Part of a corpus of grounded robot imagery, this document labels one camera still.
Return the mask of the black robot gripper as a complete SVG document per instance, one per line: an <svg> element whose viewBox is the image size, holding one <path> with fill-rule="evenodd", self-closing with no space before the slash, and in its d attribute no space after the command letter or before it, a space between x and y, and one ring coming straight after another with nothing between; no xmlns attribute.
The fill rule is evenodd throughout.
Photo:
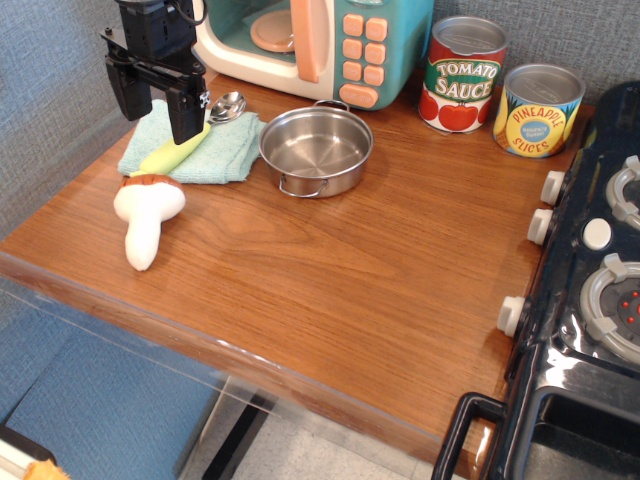
<svg viewBox="0 0 640 480"><path fill-rule="evenodd" d="M168 91L173 141L181 145L203 130L204 66L195 58L196 27L204 22L191 1L119 1L120 29L107 28L107 75L124 117L152 110L151 87Z"/></svg>

